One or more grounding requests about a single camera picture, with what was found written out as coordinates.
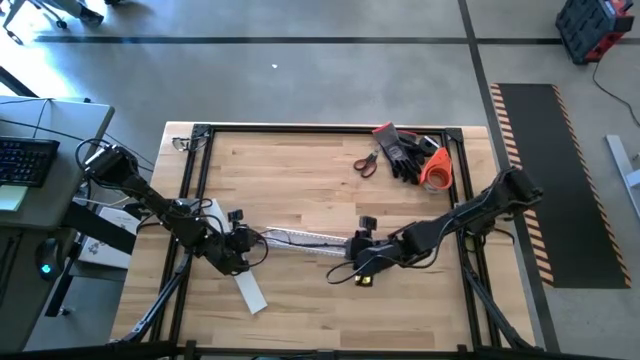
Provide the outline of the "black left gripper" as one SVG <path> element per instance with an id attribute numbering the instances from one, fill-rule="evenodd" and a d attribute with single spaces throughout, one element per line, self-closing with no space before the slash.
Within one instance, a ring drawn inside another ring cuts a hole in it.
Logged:
<path id="1" fill-rule="evenodd" d="M 242 273 L 250 268 L 244 254 L 264 244 L 263 236 L 254 235 L 246 226 L 239 226 L 212 241 L 207 249 L 207 261 L 222 274 Z"/>

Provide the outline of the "white duct cover strip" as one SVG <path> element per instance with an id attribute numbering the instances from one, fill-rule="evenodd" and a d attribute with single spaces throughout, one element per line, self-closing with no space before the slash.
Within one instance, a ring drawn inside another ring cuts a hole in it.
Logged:
<path id="1" fill-rule="evenodd" d="M 216 230 L 221 232 L 229 232 L 231 230 L 226 215 L 223 213 L 222 209 L 215 199 L 211 201 L 211 205 L 205 208 L 203 212 L 206 215 L 215 216 L 221 221 L 221 224 L 218 224 L 215 219 L 210 220 L 210 223 Z M 235 280 L 239 292 L 241 293 L 249 309 L 249 312 L 252 315 L 257 314 L 267 307 L 267 302 L 264 298 L 264 295 L 262 294 L 259 285 L 251 271 L 246 271 L 241 273 L 240 275 L 236 275 L 233 277 L 233 279 Z"/>

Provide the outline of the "black grey work glove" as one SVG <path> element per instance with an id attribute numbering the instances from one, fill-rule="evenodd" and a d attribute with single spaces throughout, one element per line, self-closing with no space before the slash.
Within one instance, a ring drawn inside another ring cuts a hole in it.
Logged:
<path id="1" fill-rule="evenodd" d="M 419 145 L 419 137 L 413 132 L 398 131 L 398 137 L 405 152 L 419 165 L 425 164 L 425 152 Z"/>
<path id="2" fill-rule="evenodd" d="M 389 162 L 393 177 L 418 185 L 421 168 L 409 152 L 409 147 L 401 140 L 395 126 L 387 123 L 376 128 L 372 133 Z"/>

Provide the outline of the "black tape roll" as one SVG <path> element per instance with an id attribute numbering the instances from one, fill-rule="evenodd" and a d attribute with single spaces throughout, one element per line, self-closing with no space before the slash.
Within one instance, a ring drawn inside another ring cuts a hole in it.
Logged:
<path id="1" fill-rule="evenodd" d="M 420 150 L 424 153 L 425 157 L 432 157 L 441 147 L 441 145 L 433 140 L 429 136 L 423 136 L 419 142 L 418 146 Z"/>

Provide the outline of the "orange tape dispenser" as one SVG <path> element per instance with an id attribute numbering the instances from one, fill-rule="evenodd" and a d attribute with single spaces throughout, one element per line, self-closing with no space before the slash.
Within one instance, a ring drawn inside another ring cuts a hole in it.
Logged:
<path id="1" fill-rule="evenodd" d="M 453 183 L 452 168 L 449 152 L 438 148 L 422 169 L 419 185 L 433 192 L 448 190 Z"/>

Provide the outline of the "white cardboard box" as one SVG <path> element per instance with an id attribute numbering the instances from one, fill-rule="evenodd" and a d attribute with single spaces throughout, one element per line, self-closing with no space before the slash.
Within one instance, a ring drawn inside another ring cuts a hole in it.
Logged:
<path id="1" fill-rule="evenodd" d="M 99 216 L 133 235 L 136 234 L 136 228 L 140 224 L 139 219 L 124 210 L 111 207 L 103 207 L 99 212 Z M 85 263 L 127 270 L 131 255 L 89 237 L 84 241 L 78 259 Z"/>

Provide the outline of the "black computer mouse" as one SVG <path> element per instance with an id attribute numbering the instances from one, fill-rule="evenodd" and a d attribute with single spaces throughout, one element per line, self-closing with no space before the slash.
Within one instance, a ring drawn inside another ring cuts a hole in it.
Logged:
<path id="1" fill-rule="evenodd" d="M 45 281 L 56 280 L 63 267 L 62 248 L 55 238 L 41 242 L 35 250 L 35 264 L 39 276 Z"/>

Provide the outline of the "black striped floor mat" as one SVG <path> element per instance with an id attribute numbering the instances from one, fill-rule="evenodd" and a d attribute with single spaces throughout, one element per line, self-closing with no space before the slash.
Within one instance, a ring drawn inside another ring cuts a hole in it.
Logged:
<path id="1" fill-rule="evenodd" d="M 542 283 L 629 289 L 631 275 L 558 88 L 494 83 L 490 94 L 509 164 L 543 191 L 524 213 Z"/>

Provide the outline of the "black keyboard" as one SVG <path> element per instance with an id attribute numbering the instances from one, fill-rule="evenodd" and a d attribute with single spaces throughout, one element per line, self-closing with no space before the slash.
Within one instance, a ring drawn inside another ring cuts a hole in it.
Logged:
<path id="1" fill-rule="evenodd" d="M 0 185 L 41 188 L 58 147 L 56 140 L 0 136 Z"/>

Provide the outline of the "green sticky note pad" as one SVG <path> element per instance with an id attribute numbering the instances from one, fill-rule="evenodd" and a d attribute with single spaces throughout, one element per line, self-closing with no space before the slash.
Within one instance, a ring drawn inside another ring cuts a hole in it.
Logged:
<path id="1" fill-rule="evenodd" d="M 16 212 L 28 190 L 29 188 L 26 186 L 1 185 L 0 211 Z"/>

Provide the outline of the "grey chair base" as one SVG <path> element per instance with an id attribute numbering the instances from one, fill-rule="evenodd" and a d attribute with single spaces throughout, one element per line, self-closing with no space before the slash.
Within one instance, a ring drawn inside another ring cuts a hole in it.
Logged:
<path id="1" fill-rule="evenodd" d="M 0 13 L 3 2 L 9 3 L 9 12 L 4 16 L 2 29 L 17 44 L 22 44 L 22 40 L 10 29 L 10 25 L 26 3 L 31 3 L 36 9 L 47 12 L 53 17 L 55 26 L 62 30 L 66 30 L 68 24 L 56 13 L 56 9 L 68 13 L 89 26 L 99 26 L 104 20 L 103 15 L 88 8 L 81 0 L 0 0 Z"/>

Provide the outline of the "grey metal bar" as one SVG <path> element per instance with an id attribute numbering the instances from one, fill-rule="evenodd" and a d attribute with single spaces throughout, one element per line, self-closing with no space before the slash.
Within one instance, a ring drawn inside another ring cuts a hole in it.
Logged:
<path id="1" fill-rule="evenodd" d="M 605 141 L 608 144 L 636 216 L 640 220 L 640 166 L 638 168 L 633 167 L 631 158 L 626 153 L 619 136 L 606 135 Z"/>

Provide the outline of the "black and red tool box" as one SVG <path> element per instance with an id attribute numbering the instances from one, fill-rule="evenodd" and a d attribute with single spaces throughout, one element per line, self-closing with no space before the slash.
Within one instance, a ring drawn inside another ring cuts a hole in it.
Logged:
<path id="1" fill-rule="evenodd" d="M 634 24 L 634 0 L 566 0 L 555 26 L 576 65 L 598 63 Z"/>

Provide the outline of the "red handled scissors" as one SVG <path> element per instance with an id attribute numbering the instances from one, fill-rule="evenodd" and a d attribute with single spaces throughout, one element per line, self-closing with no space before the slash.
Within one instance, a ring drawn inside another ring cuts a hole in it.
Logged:
<path id="1" fill-rule="evenodd" d="M 367 157 L 356 160 L 353 168 L 360 173 L 362 178 L 371 177 L 377 170 L 378 151 L 374 150 Z"/>

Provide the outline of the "black aluminium table frame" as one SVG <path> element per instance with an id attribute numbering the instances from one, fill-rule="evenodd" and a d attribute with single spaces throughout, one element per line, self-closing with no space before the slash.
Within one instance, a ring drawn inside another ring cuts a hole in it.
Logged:
<path id="1" fill-rule="evenodd" d="M 413 221 L 446 213 L 496 175 L 488 132 L 462 126 L 452 144 L 456 184 L 430 192 L 391 175 L 385 160 L 362 178 L 353 163 L 375 142 L 369 128 L 215 126 L 209 172 L 190 192 L 242 210 L 255 229 L 275 227 L 349 237 L 363 215 L 385 236 Z M 452 351 L 488 344 L 485 311 L 469 311 L 456 240 L 448 236 L 434 265 L 391 268 L 358 287 L 339 257 L 257 247 L 250 253 L 266 307 L 251 313 L 235 280 L 198 259 L 191 268 L 177 342 L 205 350 L 304 354 L 315 350 Z"/>

